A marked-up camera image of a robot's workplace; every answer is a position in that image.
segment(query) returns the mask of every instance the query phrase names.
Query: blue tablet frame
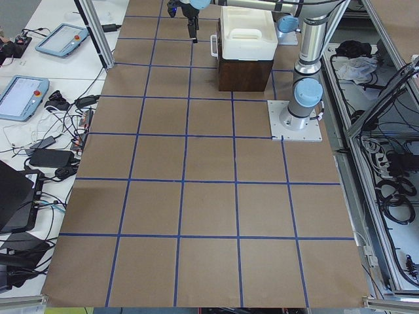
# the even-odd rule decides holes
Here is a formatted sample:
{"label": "blue tablet frame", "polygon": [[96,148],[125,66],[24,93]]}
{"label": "blue tablet frame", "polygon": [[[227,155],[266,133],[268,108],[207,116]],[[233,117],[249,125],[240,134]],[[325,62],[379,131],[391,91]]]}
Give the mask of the blue tablet frame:
{"label": "blue tablet frame", "polygon": [[[43,45],[52,40],[52,38],[63,28],[63,27],[71,27],[74,29],[78,29],[79,33],[77,34],[80,38],[79,39],[73,39],[69,41],[65,48],[62,51],[55,51],[51,49],[44,48]],[[60,26],[58,26],[50,35],[45,37],[36,47],[35,49],[39,52],[42,52],[44,54],[50,54],[52,56],[64,58],[68,56],[70,53],[72,53],[76,48],[80,46],[80,44],[89,36],[89,32],[84,27],[74,26],[67,23],[62,23]]]}
{"label": "blue tablet frame", "polygon": [[2,104],[5,96],[8,94],[8,92],[14,86],[14,84],[16,83],[16,81],[18,79],[38,80],[40,82],[40,84],[39,84],[37,90],[40,92],[40,94],[37,95],[37,96],[35,94],[32,95],[31,99],[26,104],[26,106],[25,106],[24,110],[22,111],[22,113],[20,114],[20,116],[12,116],[12,115],[8,115],[8,114],[0,114],[0,118],[1,119],[14,120],[14,121],[26,121],[37,110],[37,107],[42,102],[45,94],[48,92],[48,89],[50,87],[50,81],[47,78],[41,78],[41,77],[25,77],[23,75],[15,75],[12,78],[12,80],[9,82],[9,84],[7,85],[7,87],[5,88],[4,92],[0,96],[0,108],[1,108],[1,104]]}

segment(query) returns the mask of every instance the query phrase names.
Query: white handle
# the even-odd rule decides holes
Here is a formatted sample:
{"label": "white handle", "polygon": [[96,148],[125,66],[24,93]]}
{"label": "white handle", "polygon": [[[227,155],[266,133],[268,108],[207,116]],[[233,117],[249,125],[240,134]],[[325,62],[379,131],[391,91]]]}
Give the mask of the white handle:
{"label": "white handle", "polygon": [[[215,47],[217,49],[217,52],[214,52],[214,50],[213,50],[214,40],[215,40]],[[213,57],[218,58],[218,42],[217,42],[217,36],[216,35],[211,35],[211,37],[209,38],[209,41],[211,42],[211,55]]]}
{"label": "white handle", "polygon": [[255,28],[234,28],[228,36],[231,39],[260,39],[262,32]]}

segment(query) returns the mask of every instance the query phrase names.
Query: tablet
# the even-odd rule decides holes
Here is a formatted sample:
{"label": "tablet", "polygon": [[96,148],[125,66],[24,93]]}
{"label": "tablet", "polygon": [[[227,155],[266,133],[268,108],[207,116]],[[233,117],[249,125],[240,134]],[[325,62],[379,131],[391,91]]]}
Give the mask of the tablet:
{"label": "tablet", "polygon": [[63,23],[44,38],[35,49],[45,54],[64,58],[74,51],[89,35],[84,27]]}
{"label": "tablet", "polygon": [[0,96],[0,118],[26,121],[42,102],[49,80],[15,75]]}

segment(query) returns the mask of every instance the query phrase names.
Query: black monitor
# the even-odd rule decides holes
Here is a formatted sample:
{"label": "black monitor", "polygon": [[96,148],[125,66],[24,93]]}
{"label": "black monitor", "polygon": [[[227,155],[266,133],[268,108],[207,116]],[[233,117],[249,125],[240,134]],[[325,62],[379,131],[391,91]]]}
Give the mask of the black monitor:
{"label": "black monitor", "polygon": [[32,191],[33,181],[23,173],[0,160],[0,230],[3,229],[17,210],[32,203],[26,199]]}

